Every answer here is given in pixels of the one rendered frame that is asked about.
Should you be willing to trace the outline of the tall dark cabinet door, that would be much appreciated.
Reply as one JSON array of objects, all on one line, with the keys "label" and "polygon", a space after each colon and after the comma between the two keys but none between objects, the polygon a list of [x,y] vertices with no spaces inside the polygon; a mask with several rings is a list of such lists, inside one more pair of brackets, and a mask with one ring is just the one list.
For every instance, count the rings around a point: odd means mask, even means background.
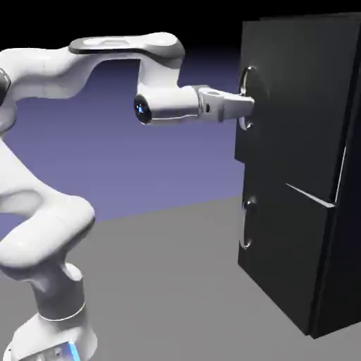
[{"label": "tall dark cabinet door", "polygon": [[356,17],[244,24],[241,66],[255,101],[251,127],[238,131],[247,188],[281,182],[335,200],[360,33]]}]

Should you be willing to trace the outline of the long curved metal door handle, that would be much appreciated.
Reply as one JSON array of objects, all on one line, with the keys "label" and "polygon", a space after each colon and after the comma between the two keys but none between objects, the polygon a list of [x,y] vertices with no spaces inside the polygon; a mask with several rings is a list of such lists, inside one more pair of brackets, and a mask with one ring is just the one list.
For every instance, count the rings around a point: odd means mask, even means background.
[{"label": "long curved metal door handle", "polygon": [[[248,66],[243,71],[242,78],[240,81],[240,86],[239,86],[239,93],[241,96],[244,96],[244,97],[247,96],[247,80],[250,77],[250,75],[253,74],[255,71],[256,71],[256,68],[254,66]],[[249,121],[247,116],[239,118],[238,122],[240,124],[241,129],[244,131],[250,129],[253,125],[253,122]]]}]

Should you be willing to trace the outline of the dark cabinet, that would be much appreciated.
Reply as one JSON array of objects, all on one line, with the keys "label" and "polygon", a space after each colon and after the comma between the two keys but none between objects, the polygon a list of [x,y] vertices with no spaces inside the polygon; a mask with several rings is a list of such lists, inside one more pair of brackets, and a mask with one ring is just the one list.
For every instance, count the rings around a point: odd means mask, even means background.
[{"label": "dark cabinet", "polygon": [[[361,18],[361,13],[303,15],[259,20],[304,17]],[[243,74],[245,69],[241,66],[241,49],[240,70]],[[345,127],[345,144],[336,197],[333,202],[330,202],[334,204],[335,209],[329,218],[328,237],[324,240],[322,248],[312,324],[309,333],[306,334],[313,338],[319,338],[361,322],[361,33],[355,61],[355,76],[353,96],[348,106],[348,122]],[[238,122],[235,134],[235,158],[244,165],[237,152],[239,130],[242,129]],[[237,219],[239,245],[242,198]]]}]

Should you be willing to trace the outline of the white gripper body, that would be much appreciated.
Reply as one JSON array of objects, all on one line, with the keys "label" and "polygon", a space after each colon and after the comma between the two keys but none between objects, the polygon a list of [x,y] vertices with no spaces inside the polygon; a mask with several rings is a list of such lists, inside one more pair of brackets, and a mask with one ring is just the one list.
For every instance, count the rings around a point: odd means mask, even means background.
[{"label": "white gripper body", "polygon": [[252,97],[223,92],[219,111],[219,122],[249,116],[254,108]]}]

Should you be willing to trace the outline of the short dark cabinet door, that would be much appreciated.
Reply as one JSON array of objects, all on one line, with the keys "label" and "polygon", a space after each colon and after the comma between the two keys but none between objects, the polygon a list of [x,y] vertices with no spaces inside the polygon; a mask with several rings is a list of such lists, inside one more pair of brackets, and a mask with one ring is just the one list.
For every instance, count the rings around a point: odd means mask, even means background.
[{"label": "short dark cabinet door", "polygon": [[247,215],[252,244],[239,245],[238,263],[304,333],[312,324],[314,296],[329,218],[335,206],[260,166],[246,164],[243,198],[257,204]]}]

